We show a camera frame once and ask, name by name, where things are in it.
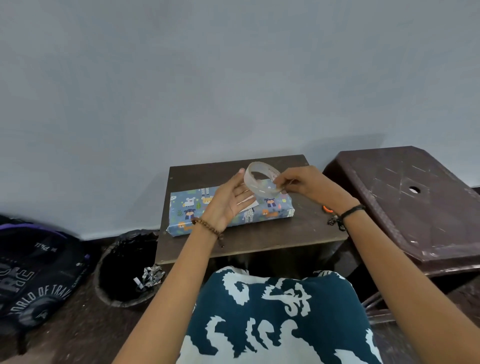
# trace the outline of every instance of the trash can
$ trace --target trash can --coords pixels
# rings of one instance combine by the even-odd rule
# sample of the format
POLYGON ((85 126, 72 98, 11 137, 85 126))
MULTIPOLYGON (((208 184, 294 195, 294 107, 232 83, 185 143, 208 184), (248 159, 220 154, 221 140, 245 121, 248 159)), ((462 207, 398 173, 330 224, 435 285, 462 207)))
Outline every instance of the trash can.
POLYGON ((155 265, 158 231, 133 230, 122 234, 107 248, 94 274, 97 296, 109 306, 146 306, 160 288, 164 272, 155 265), (158 271, 158 282, 147 283, 150 271, 158 271))

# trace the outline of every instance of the hand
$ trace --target hand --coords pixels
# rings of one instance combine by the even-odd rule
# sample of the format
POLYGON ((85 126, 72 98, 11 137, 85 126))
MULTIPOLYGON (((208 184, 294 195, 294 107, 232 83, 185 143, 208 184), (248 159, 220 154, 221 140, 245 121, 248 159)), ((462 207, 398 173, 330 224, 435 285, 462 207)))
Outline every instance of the hand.
POLYGON ((277 188, 302 194, 333 209, 338 215, 359 204, 357 199, 325 177, 314 166, 288 168, 275 179, 274 183, 277 188))
POLYGON ((255 198, 251 198, 242 202, 247 197, 253 196, 253 192, 243 184, 244 174, 245 169, 242 168, 228 182, 221 185, 201 217, 218 231, 225 230, 240 211, 255 201, 255 198))

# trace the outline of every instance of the brown beaded bracelet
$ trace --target brown beaded bracelet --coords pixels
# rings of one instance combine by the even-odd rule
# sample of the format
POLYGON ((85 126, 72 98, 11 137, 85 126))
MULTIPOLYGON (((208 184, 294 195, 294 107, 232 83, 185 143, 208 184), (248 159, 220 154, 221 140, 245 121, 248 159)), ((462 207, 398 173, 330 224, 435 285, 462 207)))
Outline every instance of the brown beaded bracelet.
POLYGON ((218 237, 218 240, 223 240, 223 234, 216 230, 212 225, 210 225, 208 222, 202 220, 201 218, 198 218, 196 216, 192 217, 191 219, 192 224, 195 225, 197 222, 200 222, 203 226, 205 226, 207 229, 209 229, 213 234, 215 234, 218 237))

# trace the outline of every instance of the backpack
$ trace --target backpack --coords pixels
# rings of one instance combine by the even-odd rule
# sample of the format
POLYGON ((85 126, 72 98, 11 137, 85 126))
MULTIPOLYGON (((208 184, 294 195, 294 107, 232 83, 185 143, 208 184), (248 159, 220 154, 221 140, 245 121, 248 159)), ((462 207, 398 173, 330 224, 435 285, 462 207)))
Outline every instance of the backpack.
POLYGON ((0 215, 0 334, 42 325, 94 262, 87 245, 64 232, 0 215))

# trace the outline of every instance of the black bracelet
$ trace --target black bracelet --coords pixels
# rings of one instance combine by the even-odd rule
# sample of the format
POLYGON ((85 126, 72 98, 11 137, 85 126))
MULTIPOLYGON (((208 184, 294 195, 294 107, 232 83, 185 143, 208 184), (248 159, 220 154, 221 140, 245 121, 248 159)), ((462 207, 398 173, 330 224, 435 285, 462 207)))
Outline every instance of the black bracelet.
POLYGON ((365 211, 365 209, 366 209, 366 207, 364 205, 357 205, 355 207, 352 207, 350 210, 345 211, 340 216, 337 216, 337 215, 333 216, 327 222, 327 224, 333 226, 333 225, 335 225, 335 223, 337 223, 340 231, 346 231, 347 229, 345 228, 345 225, 343 224, 343 219, 346 218, 348 215, 353 214, 355 211, 358 211, 358 210, 364 210, 365 211))

